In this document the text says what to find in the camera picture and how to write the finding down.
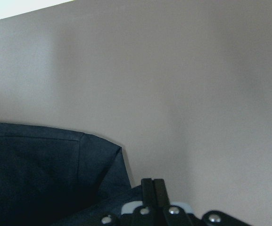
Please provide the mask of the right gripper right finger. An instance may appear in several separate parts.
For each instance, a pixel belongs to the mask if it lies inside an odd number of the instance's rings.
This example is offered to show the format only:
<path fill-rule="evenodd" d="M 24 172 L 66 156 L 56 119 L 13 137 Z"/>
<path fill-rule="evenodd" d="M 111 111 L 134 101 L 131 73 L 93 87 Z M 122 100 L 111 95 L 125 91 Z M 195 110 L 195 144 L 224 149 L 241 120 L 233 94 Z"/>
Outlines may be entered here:
<path fill-rule="evenodd" d="M 171 202 L 163 179 L 154 179 L 157 202 L 155 226 L 194 226 L 193 209 L 185 202 Z"/>

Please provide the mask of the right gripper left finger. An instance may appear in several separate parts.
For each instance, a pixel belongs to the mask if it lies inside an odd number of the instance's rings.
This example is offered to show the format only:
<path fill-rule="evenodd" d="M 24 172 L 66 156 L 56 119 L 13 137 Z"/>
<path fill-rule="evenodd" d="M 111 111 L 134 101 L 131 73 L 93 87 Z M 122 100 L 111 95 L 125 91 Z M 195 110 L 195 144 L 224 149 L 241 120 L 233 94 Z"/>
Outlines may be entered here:
<path fill-rule="evenodd" d="M 153 180 L 142 179 L 141 191 L 141 201 L 128 202 L 121 208 L 121 226 L 157 225 L 157 199 Z"/>

